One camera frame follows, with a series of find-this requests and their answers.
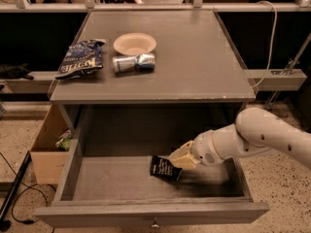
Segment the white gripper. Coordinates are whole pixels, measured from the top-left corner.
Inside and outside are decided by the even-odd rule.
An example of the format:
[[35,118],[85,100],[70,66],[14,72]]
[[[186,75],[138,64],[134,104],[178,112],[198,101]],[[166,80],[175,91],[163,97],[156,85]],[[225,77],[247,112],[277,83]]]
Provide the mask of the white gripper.
[[204,166],[222,164],[224,160],[218,155],[213,143],[213,130],[199,134],[169,155],[169,160],[176,168],[194,169],[199,163]]

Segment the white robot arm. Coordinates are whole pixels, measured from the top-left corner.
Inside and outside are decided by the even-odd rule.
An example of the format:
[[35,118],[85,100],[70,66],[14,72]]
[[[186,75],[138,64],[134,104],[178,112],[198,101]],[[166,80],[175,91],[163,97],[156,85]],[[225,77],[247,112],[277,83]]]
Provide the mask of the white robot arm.
[[194,169],[198,164],[211,166],[231,157],[262,155],[281,151],[311,167],[311,134],[301,131],[269,111],[247,108],[234,123],[199,134],[169,155],[177,168]]

